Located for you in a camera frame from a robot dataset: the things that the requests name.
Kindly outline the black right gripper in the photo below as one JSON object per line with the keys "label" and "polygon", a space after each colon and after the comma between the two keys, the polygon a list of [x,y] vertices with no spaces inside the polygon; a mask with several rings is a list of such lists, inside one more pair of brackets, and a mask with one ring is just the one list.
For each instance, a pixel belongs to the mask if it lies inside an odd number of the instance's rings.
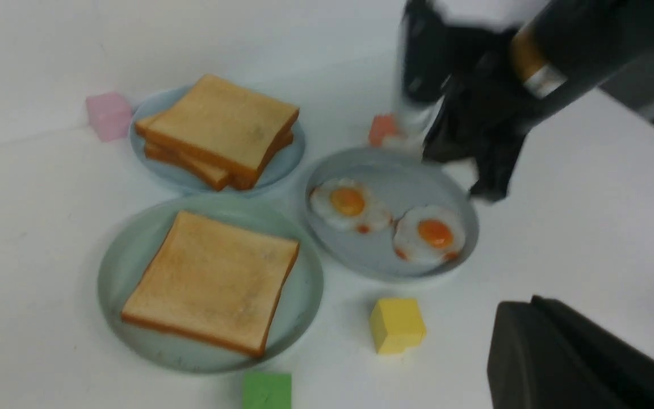
{"label": "black right gripper", "polygon": [[441,164],[470,158],[477,179],[469,196],[488,203],[506,199],[526,135],[515,120],[533,102],[520,76],[514,68],[428,68],[421,79],[423,101],[443,98],[421,158]]}

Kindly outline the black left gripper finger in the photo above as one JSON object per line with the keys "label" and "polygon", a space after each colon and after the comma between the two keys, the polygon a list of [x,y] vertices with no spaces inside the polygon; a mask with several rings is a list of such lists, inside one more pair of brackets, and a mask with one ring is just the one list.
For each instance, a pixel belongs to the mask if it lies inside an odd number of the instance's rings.
{"label": "black left gripper finger", "polygon": [[487,378],[495,408],[654,408],[654,359],[537,295],[498,304]]}

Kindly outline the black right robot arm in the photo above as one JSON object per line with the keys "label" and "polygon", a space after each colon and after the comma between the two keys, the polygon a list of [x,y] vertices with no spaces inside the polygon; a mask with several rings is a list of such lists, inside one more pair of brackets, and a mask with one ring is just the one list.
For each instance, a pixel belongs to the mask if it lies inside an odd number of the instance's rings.
{"label": "black right robot arm", "polygon": [[[551,1],[522,27],[449,23],[407,1],[393,114],[426,160],[470,157],[471,197],[498,202],[530,130],[654,53],[654,1]],[[495,408],[654,408],[654,360],[556,300],[496,308],[487,378]]]}

